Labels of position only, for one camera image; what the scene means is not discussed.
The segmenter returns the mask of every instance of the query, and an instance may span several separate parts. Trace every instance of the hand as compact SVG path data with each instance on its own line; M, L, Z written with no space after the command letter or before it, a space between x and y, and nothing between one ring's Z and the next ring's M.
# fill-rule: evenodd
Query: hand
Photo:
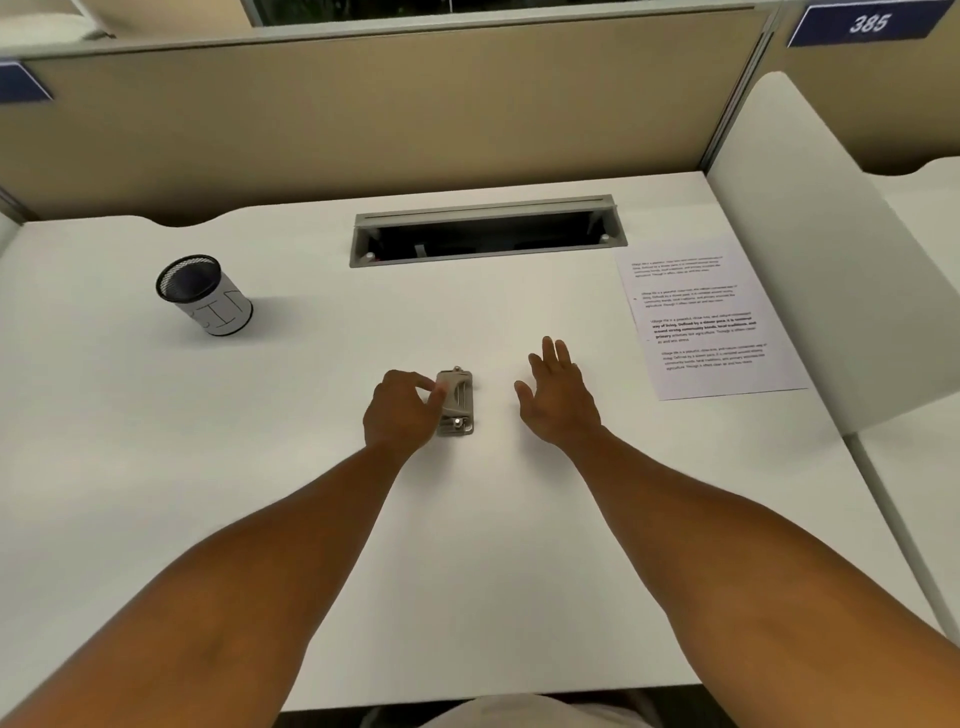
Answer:
M554 350L553 341L544 336L543 359L530 354L530 368L537 393L522 381L514 388L520 399L520 419L537 437L564 449L601 426L593 396L563 341L557 341Z
M417 388L430 393L423 402ZM444 408L446 390L416 372L392 369L373 390L373 401L363 416L368 447L383 445L406 460L433 437Z

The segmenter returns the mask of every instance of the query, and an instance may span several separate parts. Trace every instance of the paper sheet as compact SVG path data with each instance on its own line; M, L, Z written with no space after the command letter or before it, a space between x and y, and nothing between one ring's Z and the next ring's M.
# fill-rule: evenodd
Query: paper sheet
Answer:
M631 240L614 252L661 400L810 386L740 243Z

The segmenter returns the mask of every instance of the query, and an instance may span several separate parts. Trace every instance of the black mesh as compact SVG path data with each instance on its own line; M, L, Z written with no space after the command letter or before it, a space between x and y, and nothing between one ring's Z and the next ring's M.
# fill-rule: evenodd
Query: black mesh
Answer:
M220 263L209 255L175 260L156 279L156 292L173 303L192 303L213 293L220 284Z

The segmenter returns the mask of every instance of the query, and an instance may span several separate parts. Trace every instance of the number 385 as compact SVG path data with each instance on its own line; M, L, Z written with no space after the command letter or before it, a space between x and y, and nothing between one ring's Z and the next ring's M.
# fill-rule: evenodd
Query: number 385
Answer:
M891 17L893 17L892 12L888 12L885 15L860 15L860 17L853 22L853 27L850 28L850 32L879 33L887 27L887 23Z

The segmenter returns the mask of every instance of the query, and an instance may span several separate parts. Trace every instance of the person's left hand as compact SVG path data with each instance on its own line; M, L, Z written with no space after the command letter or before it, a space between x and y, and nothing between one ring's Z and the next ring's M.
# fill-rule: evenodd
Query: person's left hand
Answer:
M430 393L426 403L417 388ZM406 460L433 437L444 408L446 390L416 372L392 369L373 390L373 401L363 416L367 446L387 446Z

